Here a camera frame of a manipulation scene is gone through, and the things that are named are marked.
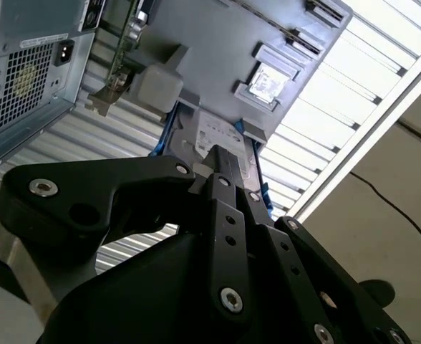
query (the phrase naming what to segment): white wall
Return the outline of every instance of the white wall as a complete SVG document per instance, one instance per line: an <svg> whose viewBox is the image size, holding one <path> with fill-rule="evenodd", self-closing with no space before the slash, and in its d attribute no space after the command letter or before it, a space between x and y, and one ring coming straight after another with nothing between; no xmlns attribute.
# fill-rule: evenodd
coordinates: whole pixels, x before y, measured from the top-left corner
<svg viewBox="0 0 421 344"><path fill-rule="evenodd" d="M421 97L404 117L421 127ZM421 227L421 144L414 138L391 128L354 172ZM338 185L305 227L357 281L390 281L397 297L387 311L414 343L421 343L421 236L416 230L352 176Z"/></svg>

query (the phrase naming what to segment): corrugated metal wall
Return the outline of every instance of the corrugated metal wall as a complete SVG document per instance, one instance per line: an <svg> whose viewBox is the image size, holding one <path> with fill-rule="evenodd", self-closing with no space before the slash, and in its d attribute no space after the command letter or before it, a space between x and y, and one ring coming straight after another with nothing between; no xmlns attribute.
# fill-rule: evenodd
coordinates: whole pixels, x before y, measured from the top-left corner
<svg viewBox="0 0 421 344"><path fill-rule="evenodd" d="M421 1L347 0L356 16L261 154L274 217L296 214L421 71ZM106 118L84 105L104 86L117 38L99 31L76 109L0 166L146 156L159 118L124 100ZM98 271L175 233L132 236L102 247Z"/></svg>

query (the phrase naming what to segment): screw head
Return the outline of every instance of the screw head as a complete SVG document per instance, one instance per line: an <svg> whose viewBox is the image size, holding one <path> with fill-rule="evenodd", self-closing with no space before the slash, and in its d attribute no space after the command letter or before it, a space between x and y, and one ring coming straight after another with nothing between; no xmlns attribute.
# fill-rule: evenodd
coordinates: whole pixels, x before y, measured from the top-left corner
<svg viewBox="0 0 421 344"><path fill-rule="evenodd" d="M259 202L260 201L260 196L257 195L256 193L250 192L249 195L250 195L251 199L253 199L255 202Z"/></svg>
<svg viewBox="0 0 421 344"><path fill-rule="evenodd" d="M323 325L315 324L314 332L321 344L334 344L332 334Z"/></svg>
<svg viewBox="0 0 421 344"><path fill-rule="evenodd" d="M58 185L48 179L34 179L29 183L29 190L40 197L50 197L58 193Z"/></svg>
<svg viewBox="0 0 421 344"><path fill-rule="evenodd" d="M188 169L185 166L177 165L175 168L177 169L177 171L179 171L179 172L181 172L183 174L188 174L189 173L188 172Z"/></svg>
<svg viewBox="0 0 421 344"><path fill-rule="evenodd" d="M242 311L241 296L231 288L223 288L220 292L220 301L222 305L232 313L240 313Z"/></svg>
<svg viewBox="0 0 421 344"><path fill-rule="evenodd" d="M218 181L220 181L224 186L230 186L230 182L224 179L224 177L219 177Z"/></svg>
<svg viewBox="0 0 421 344"><path fill-rule="evenodd" d="M294 231L298 229L298 225L292 220L288 220L287 223L289 224L290 228L292 228Z"/></svg>
<svg viewBox="0 0 421 344"><path fill-rule="evenodd" d="M390 334L398 344L405 344L404 340L400 337L400 335L397 332L395 332L394 330L390 330Z"/></svg>

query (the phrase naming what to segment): ventilation grille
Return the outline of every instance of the ventilation grille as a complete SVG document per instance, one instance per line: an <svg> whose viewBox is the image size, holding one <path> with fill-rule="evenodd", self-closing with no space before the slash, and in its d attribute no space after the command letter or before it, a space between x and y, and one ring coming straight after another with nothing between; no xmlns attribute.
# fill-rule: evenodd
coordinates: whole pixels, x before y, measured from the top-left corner
<svg viewBox="0 0 421 344"><path fill-rule="evenodd" d="M45 44L10 54L4 95L0 99L0 128L39 106L52 51L53 44Z"/></svg>

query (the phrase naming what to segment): white label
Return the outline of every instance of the white label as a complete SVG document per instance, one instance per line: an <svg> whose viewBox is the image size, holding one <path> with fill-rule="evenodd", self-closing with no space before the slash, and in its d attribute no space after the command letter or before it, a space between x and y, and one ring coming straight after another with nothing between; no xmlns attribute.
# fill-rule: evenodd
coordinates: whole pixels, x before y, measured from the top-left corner
<svg viewBox="0 0 421 344"><path fill-rule="evenodd" d="M47 36L47 37L40 37L40 38L33 38L28 39L26 41L22 41L19 46L22 49L25 48L32 48L36 47L37 45L48 44L48 43L55 43L59 41L64 41L69 37L69 34L55 34L54 36Z"/></svg>
<svg viewBox="0 0 421 344"><path fill-rule="evenodd" d="M242 176L247 179L248 158L244 137L230 123L201 111L195 149L205 158L215 145L227 149L238 157Z"/></svg>

